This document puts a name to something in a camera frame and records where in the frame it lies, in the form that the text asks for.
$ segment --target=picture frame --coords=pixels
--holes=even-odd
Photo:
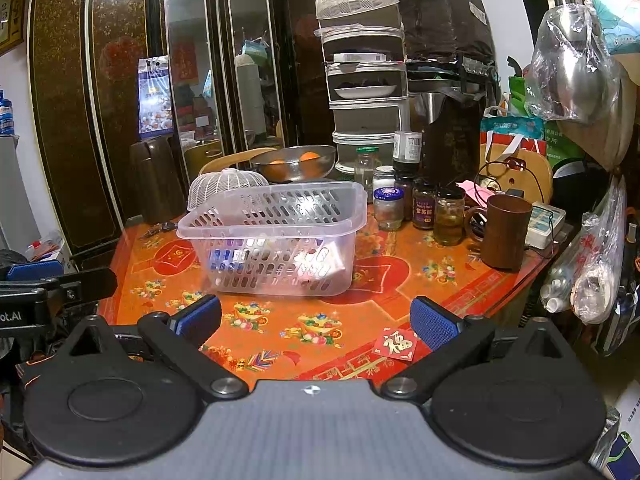
[[[26,0],[0,0],[0,56],[24,41]]]

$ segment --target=food storage tower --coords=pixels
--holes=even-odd
[[[404,31],[398,0],[316,0],[336,169],[354,173],[356,148],[391,165],[394,133],[409,130]]]

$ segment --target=table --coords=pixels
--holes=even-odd
[[[118,277],[118,290],[98,309],[110,324],[134,324],[155,310],[173,314],[209,288],[188,241],[175,232],[140,239],[147,230],[146,224],[127,228],[116,248],[111,269]],[[527,251],[519,272],[500,272],[482,263],[479,247],[471,240],[442,247],[431,231],[410,223],[398,232],[382,232],[371,210],[356,236],[355,253],[353,283],[339,296],[219,294],[222,325],[202,351],[250,386],[258,379],[292,378],[367,378],[381,383],[407,364],[375,354],[372,348],[384,328],[409,327],[415,296],[425,295],[461,317],[481,314],[513,326],[520,320],[522,299],[548,263]],[[258,317],[245,319],[247,308],[259,310]],[[327,337],[308,340],[304,317],[318,315],[329,317],[335,329]],[[429,351],[418,342],[414,361]]]

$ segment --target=brown mug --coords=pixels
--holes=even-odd
[[[525,238],[532,206],[518,196],[496,194],[485,207],[472,207],[465,213],[466,234],[481,245],[480,259],[494,269],[518,270],[522,264]],[[469,222],[476,213],[484,213],[484,237],[477,236]]]

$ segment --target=mug handle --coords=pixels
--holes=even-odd
[[[471,229],[471,225],[469,225],[469,222],[471,222],[471,219],[476,213],[484,213],[484,216],[486,216],[486,208],[480,207],[480,206],[474,206],[472,208],[469,208],[465,212],[465,231],[466,231],[466,235],[469,238],[471,238],[476,243],[481,244],[484,238],[479,237],[475,232],[473,232],[473,230]]]

